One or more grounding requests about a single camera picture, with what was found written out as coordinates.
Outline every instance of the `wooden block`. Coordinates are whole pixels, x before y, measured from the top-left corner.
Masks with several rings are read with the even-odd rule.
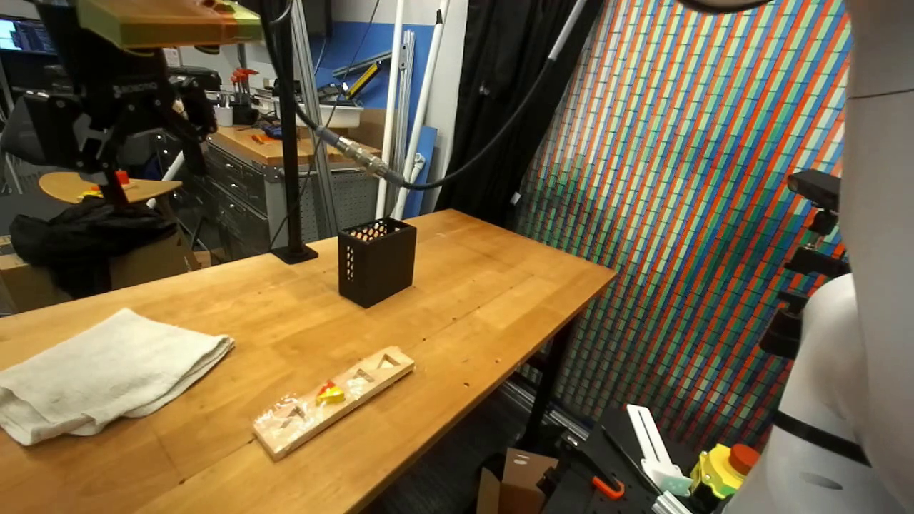
[[[372,397],[411,375],[415,360],[388,345],[306,397],[284,397],[255,420],[255,435],[272,457],[286,457]]]

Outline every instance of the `wooden board with holes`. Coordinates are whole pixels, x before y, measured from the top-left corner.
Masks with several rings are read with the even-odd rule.
[[[82,203],[86,193],[101,193],[98,183],[82,179],[78,170],[48,170],[38,179],[41,192],[61,203]],[[124,185],[129,203],[146,203],[181,188],[181,179],[131,179]]]
[[[255,420],[255,435],[272,457],[286,457],[355,409],[404,380],[415,360],[396,345],[375,350],[302,397],[284,397]]]

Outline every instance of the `white cloth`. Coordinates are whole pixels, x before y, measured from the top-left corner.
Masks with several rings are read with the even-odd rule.
[[[146,417],[214,369],[226,335],[155,322],[129,308],[31,360],[0,370],[0,426],[19,446],[98,435],[116,417]]]

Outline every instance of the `wooden table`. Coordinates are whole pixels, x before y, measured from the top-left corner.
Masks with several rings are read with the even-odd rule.
[[[251,159],[255,165],[264,165],[264,168],[284,165],[284,140],[275,140],[275,136],[264,133],[264,128],[255,128],[255,126],[224,126],[211,133],[211,142],[244,156],[244,159]],[[349,162],[332,146],[325,146],[325,156],[332,165]],[[314,140],[306,128],[296,136],[296,159],[302,162],[302,168],[309,168],[314,159]]]
[[[235,338],[191,392],[102,435],[19,447],[0,435],[4,512],[358,512],[432,447],[613,272],[456,210],[418,225],[415,285],[361,308],[338,295],[338,242],[264,255],[0,319],[0,369],[135,308]],[[286,459],[251,436],[284,393],[399,345],[415,375]]]

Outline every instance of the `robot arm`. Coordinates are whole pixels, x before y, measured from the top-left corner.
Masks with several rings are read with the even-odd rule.
[[[681,2],[713,15],[759,5]],[[853,275],[819,289],[802,312],[786,423],[728,512],[914,512],[914,0],[849,0],[849,9],[839,225]]]
[[[199,140],[214,132],[214,111],[199,75],[174,75],[159,49],[125,52],[112,45],[78,21],[78,9],[61,0],[34,2],[71,95],[45,101],[54,108],[28,108],[34,132],[54,136],[54,165],[105,175],[105,199],[125,203],[114,170],[116,150],[131,133],[166,128],[185,150],[195,170],[202,170]]]

